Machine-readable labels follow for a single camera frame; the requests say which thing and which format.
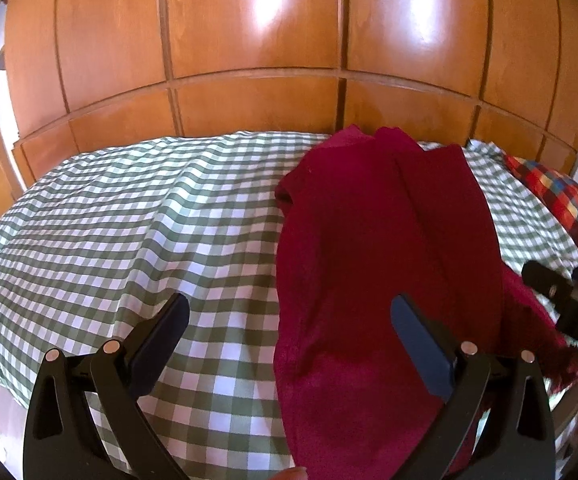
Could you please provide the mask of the dark red garment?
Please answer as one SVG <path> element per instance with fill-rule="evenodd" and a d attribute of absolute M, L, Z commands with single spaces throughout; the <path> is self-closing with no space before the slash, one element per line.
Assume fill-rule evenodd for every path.
<path fill-rule="evenodd" d="M 347 127 L 308 151 L 276 198 L 274 373 L 289 450 L 311 478 L 391 477 L 442 408 L 393 330 L 396 296 L 456 341 L 533 352 L 557 388 L 578 379 L 578 348 L 502 260 L 459 146 Z"/>

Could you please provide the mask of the red plaid pillow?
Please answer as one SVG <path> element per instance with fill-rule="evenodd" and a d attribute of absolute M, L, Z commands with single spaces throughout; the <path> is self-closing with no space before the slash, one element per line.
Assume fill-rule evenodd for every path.
<path fill-rule="evenodd" d="M 503 157 L 507 170 L 535 195 L 566 230 L 578 248 L 578 184 L 540 162 Z"/>

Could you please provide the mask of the green white checkered bedsheet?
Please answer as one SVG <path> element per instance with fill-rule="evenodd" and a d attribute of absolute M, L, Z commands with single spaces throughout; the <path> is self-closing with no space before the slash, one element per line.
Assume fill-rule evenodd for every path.
<path fill-rule="evenodd" d="M 185 479 L 313 479 L 289 450 L 274 373 L 285 221 L 276 190 L 330 137 L 162 138 L 74 156 L 35 183 L 0 218 L 0 384 L 25 415 L 48 350 L 86 356 L 124 340 L 179 292 L 188 326 L 137 403 Z M 560 263 L 530 242 L 545 209 L 505 155 L 461 149 L 507 266 L 521 278 L 537 261 L 578 286 L 578 258 Z M 578 348 L 556 327 L 553 305 L 529 289 Z M 541 374 L 553 417 L 553 394 L 578 379 L 557 388 Z M 86 396 L 111 462 L 129 474 L 98 396 Z"/>

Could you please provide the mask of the wooden panelled wardrobe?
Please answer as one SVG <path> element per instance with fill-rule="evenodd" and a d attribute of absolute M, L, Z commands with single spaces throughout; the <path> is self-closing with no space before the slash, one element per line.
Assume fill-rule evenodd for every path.
<path fill-rule="evenodd" d="M 562 171 L 578 0 L 8 0 L 13 148 L 34 182 L 161 136 L 399 127 Z"/>

